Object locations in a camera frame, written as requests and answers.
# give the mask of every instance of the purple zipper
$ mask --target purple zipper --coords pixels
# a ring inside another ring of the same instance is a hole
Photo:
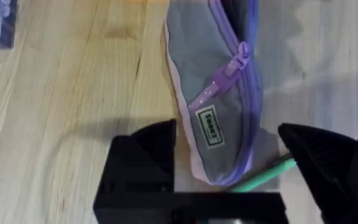
[[[249,47],[249,55],[252,56],[255,36],[252,36],[256,32],[257,27],[257,3],[256,0],[249,0],[249,19],[247,23],[247,40],[250,41],[251,45]],[[239,47],[239,40],[234,33],[230,22],[224,12],[223,6],[220,0],[209,0],[209,7],[214,15],[216,23],[219,26],[223,39],[225,40],[229,50],[233,55],[237,54],[237,48]],[[239,152],[238,159],[235,164],[235,168],[233,173],[230,176],[225,177],[219,183],[213,184],[221,184],[221,185],[231,185],[237,182],[244,172],[248,171],[251,167],[252,159],[250,158],[253,154],[252,145],[253,139],[256,135],[257,124],[260,120],[260,105],[257,105],[258,99],[257,95],[253,94],[258,90],[258,80],[255,79],[254,67],[252,64],[252,60],[249,60],[247,64],[247,71],[241,70],[241,75],[239,75],[237,86],[239,87],[239,91],[244,89],[244,92],[240,94],[242,104],[246,107],[246,110],[250,112],[250,114],[254,115],[250,116],[248,113],[243,113],[243,132],[244,139],[241,143],[241,149]]]

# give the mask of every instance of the black plastic part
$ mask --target black plastic part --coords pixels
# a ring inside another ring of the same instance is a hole
[[[174,193],[176,121],[114,138],[93,209],[99,224],[288,223],[279,194]]]
[[[278,133],[295,158],[323,220],[329,224],[358,223],[358,196],[347,183],[349,173],[358,175],[352,168],[358,167],[354,163],[358,142],[297,124],[282,124]]]

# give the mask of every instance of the green pencil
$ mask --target green pencil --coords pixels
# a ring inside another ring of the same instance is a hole
[[[272,178],[280,175],[281,173],[285,172],[288,169],[291,169],[296,165],[294,158],[290,153],[286,154],[285,156],[281,157],[277,162],[271,165],[265,171],[251,177],[250,179],[246,180],[245,182],[235,186],[234,188],[230,189],[230,192],[234,193],[244,193],[248,192],[261,184],[266,183],[267,181],[271,180]]]

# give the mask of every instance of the zipper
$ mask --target zipper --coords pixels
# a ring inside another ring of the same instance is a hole
[[[249,63],[249,46],[241,42],[237,54],[231,61],[217,70],[212,77],[212,82],[190,103],[189,110],[200,109],[208,100],[215,96],[223,95],[230,90],[241,78],[243,70]]]
[[[250,162],[252,161],[252,160],[250,160],[250,156],[252,155],[252,144],[253,144],[253,142],[251,140],[255,137],[257,123],[259,122],[259,119],[260,119],[260,118],[257,118],[255,120],[252,118],[252,116],[250,116],[250,114],[257,114],[258,116],[260,114],[260,112],[258,111],[258,109],[260,107],[255,105],[258,101],[257,96],[255,94],[253,94],[254,91],[258,90],[258,87],[257,87],[258,80],[256,80],[254,77],[255,76],[254,68],[252,66],[252,61],[250,59],[250,57],[253,53],[254,43],[255,43],[255,36],[252,36],[252,35],[255,34],[256,28],[257,28],[257,15],[258,15],[257,5],[258,4],[256,1],[257,0],[249,0],[250,12],[249,12],[249,18],[248,18],[248,23],[247,23],[247,40],[250,41],[251,45],[246,45],[247,63],[244,65],[244,68],[237,71],[238,77],[236,77],[236,81],[234,82],[239,88],[240,96],[241,96],[241,103],[244,107],[244,110],[248,110],[250,113],[243,113],[243,115],[242,115],[242,120],[243,120],[242,131],[243,131],[244,139],[242,140],[242,143],[241,143],[241,148],[239,151],[238,159],[237,159],[235,167],[234,167],[234,172],[231,173],[229,176],[225,177],[222,181],[220,181],[219,184],[221,184],[221,185],[231,185],[231,184],[237,182],[237,180],[239,178],[241,178],[241,176],[244,174],[244,172],[250,169],[250,166],[251,166]],[[223,6],[222,6],[220,0],[209,0],[208,3],[209,3],[209,7],[211,9],[211,12],[213,13],[214,18],[216,20],[216,23],[218,24],[219,29],[221,30],[221,35],[223,36],[223,39],[225,40],[231,53],[234,55],[234,58],[236,58],[238,56],[238,54],[240,53],[241,45],[245,44],[245,42],[241,42],[241,43],[239,42],[237,35],[234,33],[232,26],[229,22],[229,19],[226,16],[226,13],[223,9]],[[210,85],[211,94],[207,97],[212,97],[214,95],[214,94],[212,94],[212,93],[214,93],[214,91],[215,91],[215,94],[219,93],[220,86],[218,86],[219,88],[217,88],[214,84],[216,84],[216,83],[212,83]]]

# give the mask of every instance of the wood grain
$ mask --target wood grain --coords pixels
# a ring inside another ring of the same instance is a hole
[[[167,1],[22,0],[16,45],[0,51],[0,223],[96,223],[91,206],[109,142],[180,119],[165,60]],[[286,149],[282,122],[358,137],[358,1],[261,0],[262,167]],[[178,127],[177,190],[191,177]],[[281,190],[293,223],[321,223],[296,169]]]

